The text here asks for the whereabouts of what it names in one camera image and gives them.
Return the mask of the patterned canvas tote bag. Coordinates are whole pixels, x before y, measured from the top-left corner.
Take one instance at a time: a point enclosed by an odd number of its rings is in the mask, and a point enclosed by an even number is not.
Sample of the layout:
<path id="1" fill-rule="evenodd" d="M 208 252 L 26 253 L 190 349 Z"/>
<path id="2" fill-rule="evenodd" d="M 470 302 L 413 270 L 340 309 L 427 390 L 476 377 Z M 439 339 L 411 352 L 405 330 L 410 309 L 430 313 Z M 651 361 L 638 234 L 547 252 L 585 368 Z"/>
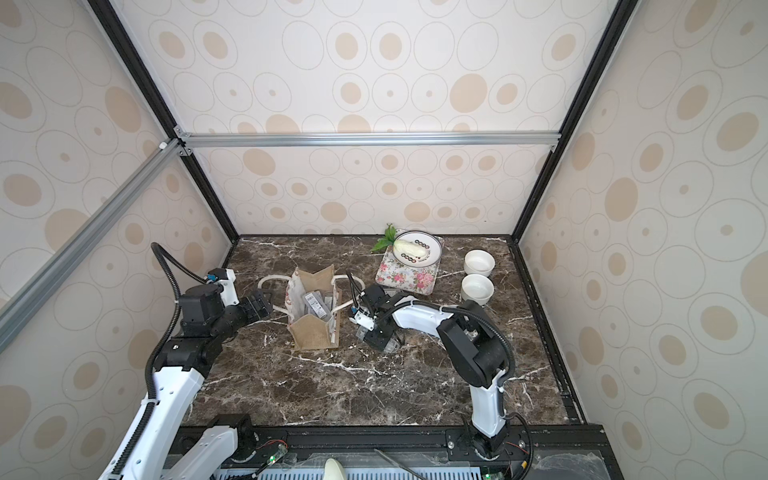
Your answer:
<path id="1" fill-rule="evenodd" d="M 342 302 L 336 283 L 347 280 L 330 265 L 318 272 L 295 269 L 291 276 L 269 275 L 259 280 L 285 281 L 284 301 L 273 302 L 278 312 L 288 316 L 288 330 L 297 350 L 328 350 L 339 347 L 341 319 L 352 301 Z"/>

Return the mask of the clear compass set case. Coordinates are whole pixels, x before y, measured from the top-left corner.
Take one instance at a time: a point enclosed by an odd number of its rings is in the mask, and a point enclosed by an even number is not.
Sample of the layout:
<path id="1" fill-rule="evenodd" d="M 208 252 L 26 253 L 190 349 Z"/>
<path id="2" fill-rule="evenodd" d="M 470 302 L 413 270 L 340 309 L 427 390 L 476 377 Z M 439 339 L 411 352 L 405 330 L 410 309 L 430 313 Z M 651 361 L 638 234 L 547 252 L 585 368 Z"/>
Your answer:
<path id="1" fill-rule="evenodd" d="M 384 354 L 394 354 L 400 350 L 403 345 L 403 341 L 397 336 L 393 335 L 387 342 L 383 349 Z"/>
<path id="2" fill-rule="evenodd" d="M 303 295 L 303 301 L 307 308 L 307 313 L 319 319 L 327 320 L 331 315 L 331 309 L 325 301 L 325 297 L 318 290 L 306 292 Z"/>

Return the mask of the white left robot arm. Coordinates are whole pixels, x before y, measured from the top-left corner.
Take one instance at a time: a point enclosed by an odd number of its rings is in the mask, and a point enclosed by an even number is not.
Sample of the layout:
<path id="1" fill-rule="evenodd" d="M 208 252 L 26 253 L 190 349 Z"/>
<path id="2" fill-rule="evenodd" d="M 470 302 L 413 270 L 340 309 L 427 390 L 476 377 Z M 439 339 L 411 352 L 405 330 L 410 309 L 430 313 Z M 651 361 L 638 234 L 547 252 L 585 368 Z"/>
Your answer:
<path id="1" fill-rule="evenodd" d="M 226 340 L 272 312 L 271 299 L 258 288 L 240 297 L 231 269 L 209 272 L 208 281 L 176 299 L 181 333 L 161 342 L 148 363 L 149 390 L 103 479 L 206 479 L 238 448 L 242 428 L 216 425 L 206 440 L 186 454 L 173 473 L 166 458 L 193 402 Z"/>

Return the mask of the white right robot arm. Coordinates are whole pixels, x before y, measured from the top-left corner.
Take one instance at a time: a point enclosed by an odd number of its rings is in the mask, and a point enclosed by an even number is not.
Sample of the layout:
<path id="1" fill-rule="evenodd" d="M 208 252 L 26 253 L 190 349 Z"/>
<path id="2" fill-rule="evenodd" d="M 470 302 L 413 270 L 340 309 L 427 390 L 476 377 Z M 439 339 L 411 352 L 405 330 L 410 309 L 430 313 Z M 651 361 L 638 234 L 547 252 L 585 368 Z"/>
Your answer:
<path id="1" fill-rule="evenodd" d="M 506 335 L 477 302 L 436 305 L 403 292 L 389 295 L 376 284 L 355 295 L 351 313 L 358 337 L 383 353 L 400 348 L 401 330 L 439 338 L 454 369 L 470 385 L 475 431 L 487 440 L 499 437 L 506 425 L 502 388 L 515 361 Z"/>

